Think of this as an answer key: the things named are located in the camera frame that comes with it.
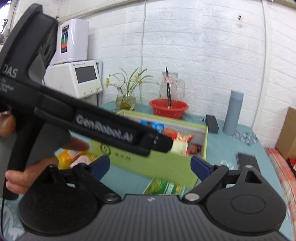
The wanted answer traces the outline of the person's left hand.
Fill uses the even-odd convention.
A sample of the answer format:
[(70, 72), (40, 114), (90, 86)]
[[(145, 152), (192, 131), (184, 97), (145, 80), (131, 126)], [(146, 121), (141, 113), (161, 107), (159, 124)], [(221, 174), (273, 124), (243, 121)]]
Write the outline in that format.
[(1, 192), (4, 187), (24, 195), (44, 169), (58, 165), (55, 152), (60, 149), (87, 151), (89, 144), (73, 137), (68, 130), (46, 123), (43, 125), (24, 171), (8, 170), (8, 162), (16, 140), (16, 120), (9, 111), (1, 113)]

